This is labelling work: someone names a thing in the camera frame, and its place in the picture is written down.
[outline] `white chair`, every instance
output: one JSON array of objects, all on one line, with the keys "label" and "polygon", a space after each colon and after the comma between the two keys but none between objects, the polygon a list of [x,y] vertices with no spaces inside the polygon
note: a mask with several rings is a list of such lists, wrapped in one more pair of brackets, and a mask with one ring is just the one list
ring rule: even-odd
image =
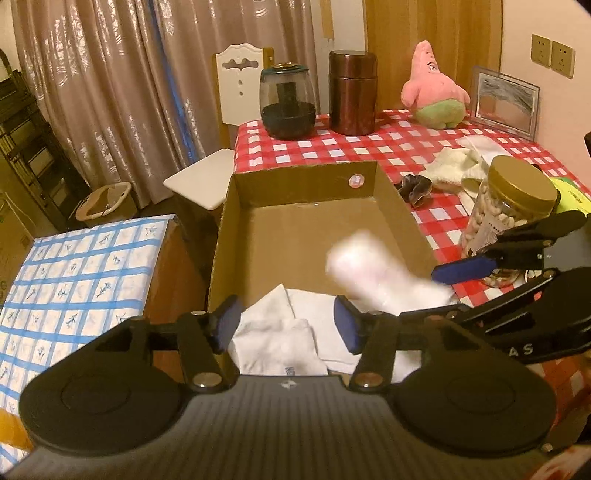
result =
[{"label": "white chair", "polygon": [[274,63],[272,48],[248,43],[230,45],[212,57],[217,86],[217,109],[222,150],[209,155],[164,181],[164,186],[209,211],[221,207],[234,170],[228,125],[261,118],[261,71]]}]

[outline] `green shorts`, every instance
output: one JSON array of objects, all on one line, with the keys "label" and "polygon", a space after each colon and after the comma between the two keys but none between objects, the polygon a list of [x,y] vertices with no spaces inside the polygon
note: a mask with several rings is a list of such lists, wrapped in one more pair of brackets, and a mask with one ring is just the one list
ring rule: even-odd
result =
[{"label": "green shorts", "polygon": [[466,116],[466,107],[458,100],[442,100],[420,108],[414,116],[427,128],[456,128]]}]

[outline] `brown metal canister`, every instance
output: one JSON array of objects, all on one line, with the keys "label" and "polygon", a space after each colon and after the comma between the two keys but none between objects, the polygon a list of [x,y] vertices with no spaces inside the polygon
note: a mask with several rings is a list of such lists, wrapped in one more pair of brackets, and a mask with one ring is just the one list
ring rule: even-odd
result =
[{"label": "brown metal canister", "polygon": [[375,128],[378,62],[374,53],[330,52],[330,128],[342,135],[369,135]]}]

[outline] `white stool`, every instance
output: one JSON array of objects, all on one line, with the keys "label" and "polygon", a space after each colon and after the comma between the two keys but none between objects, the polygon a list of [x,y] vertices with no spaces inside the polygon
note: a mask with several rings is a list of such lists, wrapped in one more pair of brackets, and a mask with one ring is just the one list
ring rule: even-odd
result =
[{"label": "white stool", "polygon": [[233,172],[234,150],[224,148],[167,178],[164,186],[213,212],[226,199]]}]

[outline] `jar lid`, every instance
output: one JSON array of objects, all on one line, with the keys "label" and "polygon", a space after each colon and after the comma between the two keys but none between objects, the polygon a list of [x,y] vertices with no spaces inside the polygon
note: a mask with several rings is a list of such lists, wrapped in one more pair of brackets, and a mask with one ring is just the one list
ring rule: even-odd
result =
[{"label": "jar lid", "polygon": [[329,74],[333,77],[369,79],[378,74],[375,53],[357,50],[333,50],[329,54]]},{"label": "jar lid", "polygon": [[548,215],[556,202],[556,188],[540,170],[524,160],[499,155],[491,163],[488,184],[511,206]]},{"label": "jar lid", "polygon": [[263,79],[267,75],[285,75],[288,73],[293,74],[293,73],[307,72],[308,70],[309,70],[309,68],[306,67],[305,65],[299,65],[297,63],[293,63],[290,61],[288,61],[286,63],[276,63],[272,67],[264,69],[261,72],[261,78]]}]

